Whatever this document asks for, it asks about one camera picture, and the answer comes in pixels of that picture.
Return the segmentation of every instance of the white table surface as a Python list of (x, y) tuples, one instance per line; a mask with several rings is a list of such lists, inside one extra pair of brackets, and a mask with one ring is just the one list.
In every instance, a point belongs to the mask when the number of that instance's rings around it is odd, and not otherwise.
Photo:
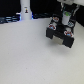
[(84, 84), (84, 27), (70, 49), (46, 38), (49, 22), (0, 24), (0, 84)]
[(74, 3), (84, 6), (84, 0), (74, 0)]

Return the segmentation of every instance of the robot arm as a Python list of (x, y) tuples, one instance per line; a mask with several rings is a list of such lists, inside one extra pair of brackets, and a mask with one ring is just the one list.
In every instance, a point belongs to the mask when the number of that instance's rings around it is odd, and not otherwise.
[(59, 13), (53, 14), (52, 20), (46, 30), (46, 37), (71, 48), (74, 43), (76, 11), (80, 7), (77, 4), (84, 5), (84, 2), (83, 0), (57, 1), (63, 3), (63, 7)]
[[(68, 4), (79, 4), (79, 5), (84, 5), (83, 0), (57, 0), (59, 2), (67, 3)], [(32, 12), (30, 10), (30, 0), (20, 0), (21, 3), (21, 19), (22, 20), (30, 20), (32, 19)]]

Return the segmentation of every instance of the white surface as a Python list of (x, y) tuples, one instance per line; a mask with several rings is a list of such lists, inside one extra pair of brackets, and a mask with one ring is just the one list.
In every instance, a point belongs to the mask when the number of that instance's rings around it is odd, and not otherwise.
[(0, 84), (84, 84), (84, 28), (69, 49), (46, 38), (49, 22), (0, 24)]

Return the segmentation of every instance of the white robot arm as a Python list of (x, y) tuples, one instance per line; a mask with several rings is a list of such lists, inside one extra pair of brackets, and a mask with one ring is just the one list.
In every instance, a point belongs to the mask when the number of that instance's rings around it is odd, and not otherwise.
[(83, 0), (57, 0), (62, 3), (61, 11), (56, 11), (47, 27), (46, 37), (58, 41), (69, 48), (74, 43), (74, 27), (76, 24), (76, 11)]
[(32, 19), (30, 0), (20, 0), (20, 3), (21, 3), (21, 20)]

